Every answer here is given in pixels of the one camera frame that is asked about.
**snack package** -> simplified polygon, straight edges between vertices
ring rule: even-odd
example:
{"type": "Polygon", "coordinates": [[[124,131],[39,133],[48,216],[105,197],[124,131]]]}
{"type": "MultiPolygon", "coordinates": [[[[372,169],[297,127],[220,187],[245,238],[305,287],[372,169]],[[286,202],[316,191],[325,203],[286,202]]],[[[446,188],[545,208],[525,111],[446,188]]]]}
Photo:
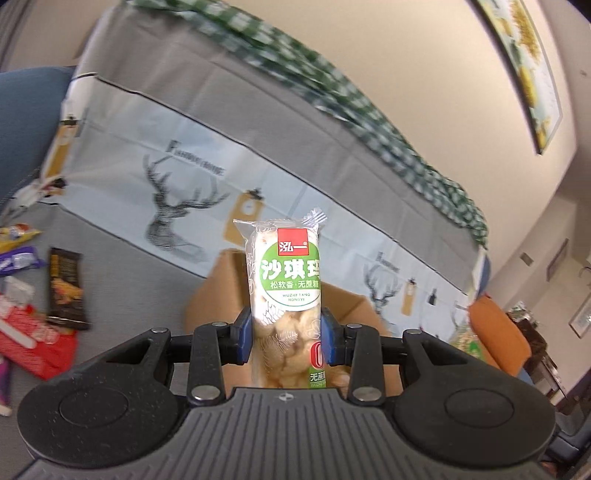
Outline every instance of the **snack package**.
{"type": "Polygon", "coordinates": [[[44,380],[70,369],[77,339],[45,323],[31,305],[0,294],[0,354],[44,380]]]}
{"type": "Polygon", "coordinates": [[[451,346],[485,362],[486,359],[478,342],[478,337],[472,331],[469,324],[458,326],[449,340],[451,346]]]}
{"type": "Polygon", "coordinates": [[[234,220],[246,239],[256,387],[326,386],[318,251],[318,231],[325,221],[320,209],[302,220],[234,220]]]}
{"type": "Polygon", "coordinates": [[[10,373],[11,364],[0,355],[0,415],[9,417],[12,414],[10,408],[10,373]]]}
{"type": "Polygon", "coordinates": [[[40,230],[30,228],[26,223],[17,223],[16,225],[0,228],[0,254],[28,242],[40,233],[40,230]]]}
{"type": "Polygon", "coordinates": [[[80,282],[82,255],[61,248],[50,251],[49,312],[47,322],[75,330],[88,330],[84,310],[84,290],[80,282]]]}
{"type": "Polygon", "coordinates": [[[20,247],[0,254],[0,277],[14,275],[19,270],[41,268],[45,263],[39,259],[35,247],[20,247]]]}

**deer print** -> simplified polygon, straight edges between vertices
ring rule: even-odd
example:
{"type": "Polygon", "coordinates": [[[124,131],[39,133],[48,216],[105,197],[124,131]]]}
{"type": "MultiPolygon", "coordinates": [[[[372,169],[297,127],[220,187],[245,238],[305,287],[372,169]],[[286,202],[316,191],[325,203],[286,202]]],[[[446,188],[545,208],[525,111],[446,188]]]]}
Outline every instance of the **deer print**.
{"type": "Polygon", "coordinates": [[[369,270],[367,268],[363,269],[364,272],[364,279],[365,284],[369,287],[369,291],[371,293],[371,303],[374,305],[375,313],[377,313],[380,318],[383,320],[382,317],[382,310],[388,304],[392,297],[395,297],[396,294],[400,291],[400,286],[398,285],[398,281],[395,279],[392,283],[392,286],[386,288],[386,291],[383,293],[381,297],[378,297],[378,292],[376,290],[376,283],[378,279],[376,278],[376,269],[379,265],[374,265],[369,270]]]}
{"type": "Polygon", "coordinates": [[[159,176],[156,173],[156,167],[163,161],[168,160],[171,156],[161,158],[150,164],[150,157],[144,156],[144,170],[148,181],[156,189],[154,193],[154,204],[156,205],[156,215],[152,222],[148,225],[146,230],[146,238],[153,245],[167,251],[176,250],[178,247],[190,246],[196,250],[194,254],[199,254],[201,247],[187,242],[185,239],[174,233],[172,223],[175,219],[187,216],[189,209],[208,209],[223,202],[229,195],[225,193],[220,195],[217,192],[216,180],[212,178],[212,191],[209,197],[200,200],[201,192],[199,189],[195,190],[193,198],[190,200],[183,200],[176,205],[171,205],[167,201],[169,190],[166,186],[166,181],[170,177],[170,172],[159,176]]]}

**picture frame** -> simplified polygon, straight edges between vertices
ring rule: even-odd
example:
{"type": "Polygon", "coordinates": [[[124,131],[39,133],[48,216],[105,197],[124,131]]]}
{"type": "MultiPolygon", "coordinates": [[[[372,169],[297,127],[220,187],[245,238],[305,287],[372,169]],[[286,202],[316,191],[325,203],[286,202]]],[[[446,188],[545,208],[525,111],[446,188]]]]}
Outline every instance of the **picture frame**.
{"type": "Polygon", "coordinates": [[[585,298],[577,313],[574,314],[569,322],[569,326],[579,338],[583,338],[587,331],[589,331],[589,327],[591,326],[591,293],[587,295],[587,298],[585,298]]]}
{"type": "Polygon", "coordinates": [[[540,35],[522,0],[469,0],[497,43],[524,108],[536,152],[562,120],[558,90],[540,35]]]}

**blue gripper pad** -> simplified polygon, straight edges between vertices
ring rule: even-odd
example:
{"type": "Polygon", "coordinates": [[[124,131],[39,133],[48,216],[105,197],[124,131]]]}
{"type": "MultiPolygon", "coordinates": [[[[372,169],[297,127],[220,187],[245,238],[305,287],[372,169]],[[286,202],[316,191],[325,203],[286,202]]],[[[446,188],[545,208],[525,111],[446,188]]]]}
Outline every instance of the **blue gripper pad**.
{"type": "Polygon", "coordinates": [[[238,361],[245,364],[251,356],[252,349],[252,313],[250,307],[244,308],[234,322],[238,330],[238,361]]]}
{"type": "Polygon", "coordinates": [[[343,326],[335,320],[327,308],[323,308],[320,314],[320,341],[325,363],[331,367],[345,364],[343,326]]]}

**green checkered blanket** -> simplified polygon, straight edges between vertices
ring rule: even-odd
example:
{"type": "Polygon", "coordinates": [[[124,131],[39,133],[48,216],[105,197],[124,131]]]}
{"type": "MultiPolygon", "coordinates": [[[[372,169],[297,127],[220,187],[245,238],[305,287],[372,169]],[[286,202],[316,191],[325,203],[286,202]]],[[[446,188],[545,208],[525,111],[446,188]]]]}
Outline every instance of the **green checkered blanket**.
{"type": "Polygon", "coordinates": [[[486,246],[484,216],[461,185],[441,175],[386,116],[318,52],[243,10],[212,0],[127,0],[168,11],[256,69],[275,77],[318,110],[344,122],[416,192],[486,246]]]}

